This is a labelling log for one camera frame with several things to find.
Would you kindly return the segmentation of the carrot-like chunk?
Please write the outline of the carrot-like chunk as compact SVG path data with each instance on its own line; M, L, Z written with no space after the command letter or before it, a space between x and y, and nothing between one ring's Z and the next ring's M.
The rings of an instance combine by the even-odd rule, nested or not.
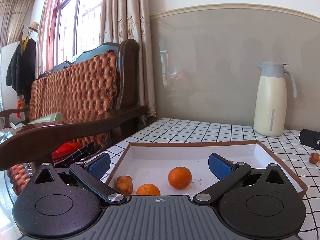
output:
M312 152L310 154L310 158L309 158L310 163L317 164L319 162L319 159L320 159L320 155L318 153Z

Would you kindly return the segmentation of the dried persimmon half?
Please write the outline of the dried persimmon half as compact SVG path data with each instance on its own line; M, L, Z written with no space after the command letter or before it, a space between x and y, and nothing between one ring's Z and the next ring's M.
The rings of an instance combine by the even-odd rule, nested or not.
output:
M131 195L133 192L133 181L130 176L117 177L116 186L117 190L126 196Z

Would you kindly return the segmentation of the tangerine orange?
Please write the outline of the tangerine orange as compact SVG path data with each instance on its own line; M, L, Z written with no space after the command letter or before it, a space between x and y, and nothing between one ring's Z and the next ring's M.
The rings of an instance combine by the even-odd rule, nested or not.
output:
M183 166L173 168L168 174L168 182L175 189L183 189L192 181L191 171Z

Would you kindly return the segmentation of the smooth orange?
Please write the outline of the smooth orange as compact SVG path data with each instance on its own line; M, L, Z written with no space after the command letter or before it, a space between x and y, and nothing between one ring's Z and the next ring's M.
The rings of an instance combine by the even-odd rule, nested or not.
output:
M143 184L141 185L137 191L136 195L142 195L142 196L160 196L160 190L159 188L154 184Z

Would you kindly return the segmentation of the checkered white tablecloth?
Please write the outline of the checkered white tablecloth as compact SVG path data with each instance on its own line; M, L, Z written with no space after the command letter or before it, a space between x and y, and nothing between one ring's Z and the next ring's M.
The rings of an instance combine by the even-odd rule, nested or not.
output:
M300 132L285 130L279 137L266 137L250 126L216 124L210 122L160 119L130 137L108 148L110 158L123 152L131 142L187 143L233 142L257 140L280 158L307 185L302 197L306 218L299 236L302 239L319 239L319 165L309 161L314 149L302 145Z

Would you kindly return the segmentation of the red plastic bag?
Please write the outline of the red plastic bag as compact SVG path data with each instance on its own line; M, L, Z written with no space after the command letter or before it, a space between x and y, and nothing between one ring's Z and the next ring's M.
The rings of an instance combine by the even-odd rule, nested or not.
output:
M55 150L52 153L52 159L53 159L53 161L57 161L61 158L64 158L64 157L74 153L78 149L82 148L82 146L83 145L79 144L79 143L65 142L57 150Z

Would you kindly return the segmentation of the cream thermos jug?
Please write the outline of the cream thermos jug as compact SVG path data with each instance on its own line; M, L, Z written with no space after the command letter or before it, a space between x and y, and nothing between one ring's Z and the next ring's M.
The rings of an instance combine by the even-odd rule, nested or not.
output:
M255 104L254 130L267 137L282 135L287 111L285 74L291 80L293 98L298 98L295 77L286 63L265 61L261 70Z

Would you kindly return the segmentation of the brown cardboard box tray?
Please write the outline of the brown cardboard box tray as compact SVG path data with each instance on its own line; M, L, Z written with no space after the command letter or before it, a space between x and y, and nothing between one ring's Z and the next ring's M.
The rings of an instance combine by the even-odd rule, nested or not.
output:
M116 188L119 176L130 176L133 190L143 184L157 186L162 195L197 193L229 175L233 168L226 164L246 163L253 170L277 164L286 174L298 194L303 197L307 185L279 157L257 140L233 142L146 143L131 142L125 150L111 158L111 166L102 181ZM191 172L191 183L176 189L169 184L169 172L185 167Z

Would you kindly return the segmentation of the green cup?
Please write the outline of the green cup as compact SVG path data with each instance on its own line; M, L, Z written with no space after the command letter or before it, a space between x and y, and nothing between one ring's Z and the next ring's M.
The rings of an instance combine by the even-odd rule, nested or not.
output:
M29 122L28 124L38 124L38 123L44 123L44 122L56 122L56 121L63 121L64 117L61 112L56 112L44 117L41 117L39 119L36 119L34 121Z

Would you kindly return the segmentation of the wooden sofa orange cushion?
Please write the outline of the wooden sofa orange cushion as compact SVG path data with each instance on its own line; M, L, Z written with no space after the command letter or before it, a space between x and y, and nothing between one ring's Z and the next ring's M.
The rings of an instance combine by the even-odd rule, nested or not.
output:
M1 170L16 195L30 179L24 165L53 163L52 153L65 142L99 150L137 131L146 107L133 98L136 49L133 42L109 43L104 53L33 82L30 119L61 112L64 120L7 129L1 136Z

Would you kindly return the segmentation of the black coat on rack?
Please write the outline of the black coat on rack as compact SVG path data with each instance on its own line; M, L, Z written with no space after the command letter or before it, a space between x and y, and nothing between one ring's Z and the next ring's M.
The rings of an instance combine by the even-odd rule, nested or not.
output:
M28 105L31 98L31 85L35 80L36 42L31 38L23 49L20 43L7 68L6 85L11 86L18 96L24 97Z

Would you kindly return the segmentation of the straw hat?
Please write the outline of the straw hat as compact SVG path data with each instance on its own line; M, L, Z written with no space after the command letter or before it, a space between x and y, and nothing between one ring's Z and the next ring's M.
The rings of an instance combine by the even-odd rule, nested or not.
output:
M31 22L31 24L29 26L27 26L27 28L30 30L30 31L34 31L36 33L39 32L39 24L37 22Z

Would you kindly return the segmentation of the beige curtain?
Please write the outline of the beige curtain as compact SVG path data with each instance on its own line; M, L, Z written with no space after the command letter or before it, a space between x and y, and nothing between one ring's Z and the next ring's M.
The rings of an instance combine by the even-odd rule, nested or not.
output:
M133 74L134 103L146 107L140 117L144 127L157 119L155 82L153 76L149 0L98 0L102 5L99 43L137 46L136 72ZM36 74L53 67L54 32L58 17L58 0L42 0L40 29L36 48Z

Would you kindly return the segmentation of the window with red frame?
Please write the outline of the window with red frame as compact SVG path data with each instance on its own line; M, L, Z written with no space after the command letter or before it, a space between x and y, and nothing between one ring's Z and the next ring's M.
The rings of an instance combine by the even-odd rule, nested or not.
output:
M73 61L99 46L102 0L57 0L54 63Z

